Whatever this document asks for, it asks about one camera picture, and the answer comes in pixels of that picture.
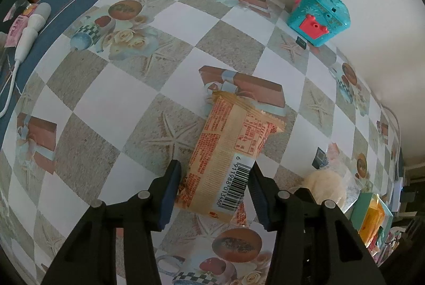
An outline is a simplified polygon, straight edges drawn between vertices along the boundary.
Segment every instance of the teal box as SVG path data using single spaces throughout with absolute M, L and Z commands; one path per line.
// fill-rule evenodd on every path
M 314 46 L 321 46 L 350 27 L 350 14 L 341 0 L 296 0 L 288 25 Z
M 366 212 L 368 211 L 373 195 L 376 195 L 376 194 L 360 193 L 359 198 L 354 204 L 353 213 L 351 214 L 350 221 L 353 224 L 353 227 L 357 231 L 359 231 L 360 228 L 362 227 L 363 221 L 366 217 Z M 385 240 L 388 236 L 388 232 L 391 229 L 391 224 L 393 222 L 393 214 L 391 213 L 391 211 L 388 209 L 388 207 L 384 204 L 384 202 L 381 200 L 379 196 L 378 196 L 378 199 L 385 212 L 385 218 L 381 225 L 384 229 L 384 240 Z

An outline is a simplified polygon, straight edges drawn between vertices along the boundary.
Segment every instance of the yellow package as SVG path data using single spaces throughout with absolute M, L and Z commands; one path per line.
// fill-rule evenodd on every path
M 177 206 L 225 223 L 244 225 L 249 172 L 271 133 L 285 122 L 228 92 L 213 93 L 214 106 L 189 162 Z
M 383 223 L 385 218 L 384 209 L 379 202 L 378 195 L 374 194 L 371 199 L 371 203 L 366 212 L 365 219 L 362 227 L 360 228 L 359 234 L 365 246 L 368 247 L 373 237 L 378 232 L 379 227 Z

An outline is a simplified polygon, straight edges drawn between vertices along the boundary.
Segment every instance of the silver screw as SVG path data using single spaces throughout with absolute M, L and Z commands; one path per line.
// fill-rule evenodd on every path
M 286 190 L 281 190 L 280 192 L 278 192 L 278 196 L 281 199 L 289 199 L 291 194 L 289 192 L 287 192 Z
M 94 209 L 98 209 L 100 206 L 102 206 L 102 204 L 103 204 L 103 201 L 102 200 L 94 199 L 91 202 L 90 206 L 92 206 Z
M 336 203 L 332 200 L 326 200 L 325 201 L 325 206 L 329 209 L 334 209 L 336 206 Z
M 150 192 L 148 192 L 147 190 L 142 190 L 141 192 L 137 194 L 137 197 L 139 199 L 147 199 L 149 196 L 150 196 Z

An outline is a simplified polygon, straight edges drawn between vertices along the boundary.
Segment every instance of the teal toy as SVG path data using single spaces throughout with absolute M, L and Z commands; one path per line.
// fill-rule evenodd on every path
M 288 25 L 314 46 L 321 46 L 350 27 L 350 14 L 341 0 L 295 0 Z

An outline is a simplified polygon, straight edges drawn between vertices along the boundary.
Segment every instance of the barcode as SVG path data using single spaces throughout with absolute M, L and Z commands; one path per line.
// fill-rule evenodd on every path
M 251 167 L 242 163 L 235 163 L 233 164 L 233 170 L 234 173 L 230 172 L 229 174 L 229 177 L 233 176 L 231 183 L 224 187 L 224 196 L 219 199 L 218 206 L 235 212 L 244 199 Z

